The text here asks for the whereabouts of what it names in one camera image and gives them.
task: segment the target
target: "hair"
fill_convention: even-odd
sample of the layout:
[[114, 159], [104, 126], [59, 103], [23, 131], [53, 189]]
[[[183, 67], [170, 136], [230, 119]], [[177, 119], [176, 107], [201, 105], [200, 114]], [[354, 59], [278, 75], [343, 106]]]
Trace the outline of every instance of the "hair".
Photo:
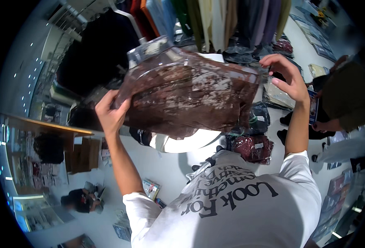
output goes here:
[[70, 196], [61, 196], [61, 205], [63, 207], [71, 205], [72, 203], [73, 203], [73, 201]]

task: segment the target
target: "person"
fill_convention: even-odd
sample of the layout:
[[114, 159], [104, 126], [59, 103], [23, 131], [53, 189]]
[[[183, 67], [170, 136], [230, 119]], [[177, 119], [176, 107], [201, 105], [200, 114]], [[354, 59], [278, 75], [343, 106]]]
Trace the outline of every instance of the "person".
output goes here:
[[[352, 60], [343, 65], [343, 59], [339, 60], [315, 96], [319, 99], [317, 121], [309, 126], [309, 139], [319, 140], [365, 125], [365, 49], [357, 57], [360, 63]], [[289, 113], [280, 118], [280, 123], [289, 125], [291, 116]], [[286, 134], [287, 130], [277, 132], [282, 143]]]
[[181, 194], [161, 210], [143, 189], [119, 136], [131, 99], [110, 109], [118, 91], [96, 105], [114, 175], [129, 217], [132, 247], [303, 247], [316, 228], [321, 195], [309, 170], [309, 95], [298, 69], [267, 55], [262, 67], [280, 72], [272, 82], [296, 101], [279, 175], [256, 176], [240, 154], [220, 150], [191, 174]]
[[94, 192], [98, 187], [90, 182], [85, 183], [84, 188], [70, 191], [67, 196], [61, 197], [61, 205], [69, 210], [75, 210], [80, 213], [90, 213], [96, 211], [101, 213], [104, 209], [102, 201], [97, 200]]

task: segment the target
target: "brown shirt in plastic bag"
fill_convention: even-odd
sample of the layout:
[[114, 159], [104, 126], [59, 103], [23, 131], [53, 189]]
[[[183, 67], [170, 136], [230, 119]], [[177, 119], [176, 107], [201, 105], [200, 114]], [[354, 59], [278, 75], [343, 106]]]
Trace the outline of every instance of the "brown shirt in plastic bag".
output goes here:
[[129, 70], [114, 107], [132, 97], [125, 125], [175, 139], [197, 129], [228, 132], [249, 127], [259, 80], [254, 69], [173, 47]]

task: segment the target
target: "black pants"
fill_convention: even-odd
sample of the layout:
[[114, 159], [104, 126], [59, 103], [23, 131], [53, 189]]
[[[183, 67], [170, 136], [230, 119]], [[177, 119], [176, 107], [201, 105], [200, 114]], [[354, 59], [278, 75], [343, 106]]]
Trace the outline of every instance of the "black pants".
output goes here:
[[[317, 121], [318, 122], [328, 122], [330, 121], [330, 118], [326, 114], [326, 112], [323, 110], [323, 101], [322, 98], [319, 99], [319, 107], [317, 110]], [[287, 125], [290, 124], [291, 116], [293, 115], [293, 112], [290, 112], [284, 117], [284, 121]], [[311, 125], [308, 125], [309, 128], [309, 139], [310, 140], [321, 140], [323, 138], [326, 138], [328, 136], [334, 136], [335, 132], [316, 132]]]

